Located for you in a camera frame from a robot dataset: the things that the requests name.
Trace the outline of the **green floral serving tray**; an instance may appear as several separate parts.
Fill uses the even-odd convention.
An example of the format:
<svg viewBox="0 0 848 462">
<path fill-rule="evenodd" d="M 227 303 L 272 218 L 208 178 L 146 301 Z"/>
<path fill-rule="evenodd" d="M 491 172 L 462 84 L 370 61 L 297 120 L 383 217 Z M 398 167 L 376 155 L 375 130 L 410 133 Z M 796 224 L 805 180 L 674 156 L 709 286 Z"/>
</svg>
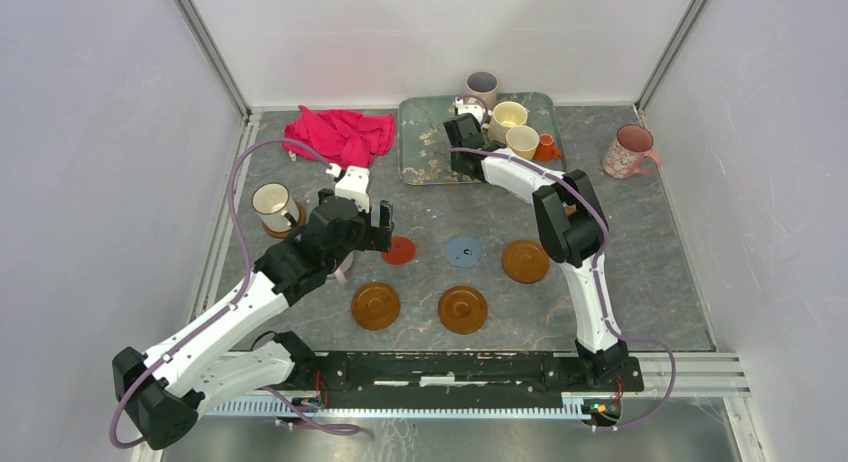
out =
<svg viewBox="0 0 848 462">
<path fill-rule="evenodd" d="M 528 111 L 528 125 L 539 134 L 562 145 L 562 135 L 552 99 L 542 92 L 502 92 L 499 102 L 513 101 Z M 399 106 L 397 148 L 399 175 L 413 185 L 472 183 L 474 180 L 451 169 L 449 141 L 443 122 L 455 116 L 454 98 L 449 95 L 414 97 Z"/>
</svg>

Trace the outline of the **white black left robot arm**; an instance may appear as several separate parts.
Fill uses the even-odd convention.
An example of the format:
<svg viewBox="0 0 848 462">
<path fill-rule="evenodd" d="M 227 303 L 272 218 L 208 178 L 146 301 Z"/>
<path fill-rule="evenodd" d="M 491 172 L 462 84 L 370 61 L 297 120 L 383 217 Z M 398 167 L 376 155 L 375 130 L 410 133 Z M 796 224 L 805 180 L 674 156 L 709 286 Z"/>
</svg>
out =
<svg viewBox="0 0 848 462">
<path fill-rule="evenodd" d="M 323 286 L 355 251 L 386 252 L 394 229 L 393 206 L 383 200 L 379 222 L 367 209 L 329 189 L 305 225 L 248 264 L 242 281 L 175 335 L 112 360 L 119 413 L 139 430 L 141 442 L 164 449 L 184 437 L 209 411 L 256 389 L 302 389 L 318 372 L 316 356 L 293 332 L 274 336 L 238 357 L 226 352 L 259 325 Z"/>
</svg>

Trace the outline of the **beige pink tall mug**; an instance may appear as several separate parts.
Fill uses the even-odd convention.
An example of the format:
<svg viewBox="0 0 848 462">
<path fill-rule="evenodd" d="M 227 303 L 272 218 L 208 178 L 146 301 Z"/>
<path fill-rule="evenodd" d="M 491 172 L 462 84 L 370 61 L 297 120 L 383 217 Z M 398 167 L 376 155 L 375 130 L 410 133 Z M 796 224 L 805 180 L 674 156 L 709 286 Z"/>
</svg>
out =
<svg viewBox="0 0 848 462">
<path fill-rule="evenodd" d="M 465 81 L 468 94 L 481 99 L 488 109 L 497 104 L 500 83 L 497 76 L 489 71 L 476 71 L 469 74 Z"/>
</svg>

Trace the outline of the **lilac ceramic mug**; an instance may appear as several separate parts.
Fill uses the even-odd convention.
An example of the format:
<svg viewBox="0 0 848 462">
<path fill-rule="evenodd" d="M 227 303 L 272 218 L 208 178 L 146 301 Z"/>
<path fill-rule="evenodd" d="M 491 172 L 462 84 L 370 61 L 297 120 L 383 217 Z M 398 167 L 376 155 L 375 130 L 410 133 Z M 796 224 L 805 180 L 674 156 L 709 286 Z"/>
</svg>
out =
<svg viewBox="0 0 848 462">
<path fill-rule="evenodd" d="M 345 285 L 347 283 L 346 273 L 352 265 L 353 257 L 353 253 L 348 254 L 343 261 L 339 263 L 338 267 L 327 276 L 327 279 L 335 280 L 340 285 Z"/>
</svg>

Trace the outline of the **glossy wooden ridged coaster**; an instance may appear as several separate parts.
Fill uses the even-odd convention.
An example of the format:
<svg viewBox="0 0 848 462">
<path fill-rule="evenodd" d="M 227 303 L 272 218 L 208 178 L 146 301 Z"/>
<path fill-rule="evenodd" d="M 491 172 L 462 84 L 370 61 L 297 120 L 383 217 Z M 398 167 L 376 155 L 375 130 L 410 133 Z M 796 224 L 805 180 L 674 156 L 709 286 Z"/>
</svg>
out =
<svg viewBox="0 0 848 462">
<path fill-rule="evenodd" d="M 361 286 L 351 301 L 354 321 L 362 328 L 379 331 L 391 326 L 400 314 L 400 298 L 395 289 L 382 282 Z"/>
</svg>

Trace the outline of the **blue round coaster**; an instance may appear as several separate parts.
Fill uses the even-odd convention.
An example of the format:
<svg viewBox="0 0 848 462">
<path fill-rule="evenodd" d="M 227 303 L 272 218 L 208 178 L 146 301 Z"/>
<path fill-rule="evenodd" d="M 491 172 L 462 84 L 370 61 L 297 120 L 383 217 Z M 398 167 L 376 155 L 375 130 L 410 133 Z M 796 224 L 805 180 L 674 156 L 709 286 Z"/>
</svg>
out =
<svg viewBox="0 0 848 462">
<path fill-rule="evenodd" d="M 454 267 L 472 268 L 479 263 L 483 253 L 480 240 L 473 236 L 457 236 L 445 247 L 445 258 Z"/>
</svg>

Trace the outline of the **yellow ceramic mug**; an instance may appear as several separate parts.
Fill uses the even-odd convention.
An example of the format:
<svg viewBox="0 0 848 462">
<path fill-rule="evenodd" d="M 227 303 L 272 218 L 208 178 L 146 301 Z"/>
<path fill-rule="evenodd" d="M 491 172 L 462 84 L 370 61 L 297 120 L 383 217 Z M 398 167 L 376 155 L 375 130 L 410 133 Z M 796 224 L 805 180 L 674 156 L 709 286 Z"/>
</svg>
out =
<svg viewBox="0 0 848 462">
<path fill-rule="evenodd" d="M 514 126 L 506 133 L 506 145 L 516 155 L 532 160 L 540 144 L 539 133 L 526 125 Z"/>
</svg>

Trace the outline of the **white mug black handle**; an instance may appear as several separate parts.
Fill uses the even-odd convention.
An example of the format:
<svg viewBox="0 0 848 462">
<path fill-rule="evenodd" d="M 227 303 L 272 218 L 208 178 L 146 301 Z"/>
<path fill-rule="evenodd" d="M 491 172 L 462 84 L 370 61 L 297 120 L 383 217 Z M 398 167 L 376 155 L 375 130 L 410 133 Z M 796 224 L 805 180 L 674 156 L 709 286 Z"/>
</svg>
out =
<svg viewBox="0 0 848 462">
<path fill-rule="evenodd" d="M 260 186 L 252 196 L 252 206 L 263 226 L 273 233 L 290 231 L 303 215 L 290 190 L 280 183 Z"/>
</svg>

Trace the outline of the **pink floral patterned mug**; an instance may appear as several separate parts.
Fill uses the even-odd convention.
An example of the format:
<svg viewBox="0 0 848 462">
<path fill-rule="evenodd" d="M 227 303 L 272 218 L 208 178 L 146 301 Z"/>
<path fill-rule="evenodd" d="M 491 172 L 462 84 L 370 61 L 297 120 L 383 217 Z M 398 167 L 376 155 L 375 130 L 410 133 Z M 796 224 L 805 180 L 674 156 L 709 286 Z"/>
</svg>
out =
<svg viewBox="0 0 848 462">
<path fill-rule="evenodd" d="M 662 166 L 662 157 L 653 150 L 653 135 L 644 127 L 629 124 L 620 127 L 603 159 L 604 172 L 616 179 L 637 174 L 652 174 Z"/>
</svg>

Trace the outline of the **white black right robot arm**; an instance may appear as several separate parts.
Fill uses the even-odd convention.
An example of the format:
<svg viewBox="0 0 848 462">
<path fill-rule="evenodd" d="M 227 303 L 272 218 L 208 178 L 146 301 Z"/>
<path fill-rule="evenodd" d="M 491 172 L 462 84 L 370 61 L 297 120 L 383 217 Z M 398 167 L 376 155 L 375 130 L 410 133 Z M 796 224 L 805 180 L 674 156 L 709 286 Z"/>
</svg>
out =
<svg viewBox="0 0 848 462">
<path fill-rule="evenodd" d="M 604 260 L 609 227 L 588 176 L 545 168 L 489 143 L 471 114 L 443 123 L 451 168 L 533 206 L 541 246 L 561 268 L 577 321 L 577 374 L 591 390 L 612 383 L 629 357 L 613 316 Z"/>
</svg>

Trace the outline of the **red round coaster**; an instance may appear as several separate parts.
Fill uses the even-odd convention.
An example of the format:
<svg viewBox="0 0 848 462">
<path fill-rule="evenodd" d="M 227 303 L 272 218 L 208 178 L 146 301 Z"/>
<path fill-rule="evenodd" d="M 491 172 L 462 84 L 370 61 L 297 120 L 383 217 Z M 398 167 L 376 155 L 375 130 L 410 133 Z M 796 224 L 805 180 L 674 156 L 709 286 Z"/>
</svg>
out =
<svg viewBox="0 0 848 462">
<path fill-rule="evenodd" d="M 409 238 L 393 236 L 388 252 L 381 254 L 382 259 L 390 265 L 404 265 L 411 262 L 416 255 L 417 246 Z"/>
</svg>

